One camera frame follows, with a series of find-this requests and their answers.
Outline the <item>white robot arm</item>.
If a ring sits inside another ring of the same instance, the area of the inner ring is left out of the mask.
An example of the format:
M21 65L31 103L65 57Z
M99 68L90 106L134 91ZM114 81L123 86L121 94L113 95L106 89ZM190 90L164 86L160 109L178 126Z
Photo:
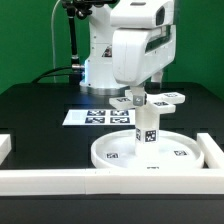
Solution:
M133 104L144 105L144 82L160 81L175 57L175 0L120 0L113 8L103 4L91 10L81 89L116 95L129 87Z

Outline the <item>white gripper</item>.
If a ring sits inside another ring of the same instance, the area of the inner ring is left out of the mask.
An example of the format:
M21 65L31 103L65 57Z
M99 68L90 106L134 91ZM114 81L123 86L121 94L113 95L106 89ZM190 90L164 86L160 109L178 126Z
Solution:
M151 77L151 85L160 88L162 69L170 64L176 52L176 26L153 30L117 29L112 39L112 68L115 80L130 88L134 106L146 104L143 85Z

